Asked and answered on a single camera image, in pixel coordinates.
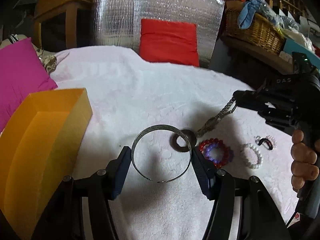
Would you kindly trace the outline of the right hand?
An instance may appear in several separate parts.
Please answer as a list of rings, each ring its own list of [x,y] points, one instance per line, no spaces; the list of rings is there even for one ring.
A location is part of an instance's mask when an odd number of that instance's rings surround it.
[[[315,165],[317,160],[316,152],[319,152],[319,140],[315,143],[315,151],[303,143],[304,133],[296,129],[292,135],[291,156],[291,184],[293,190],[298,192],[306,181],[313,181],[319,175],[319,168]]]

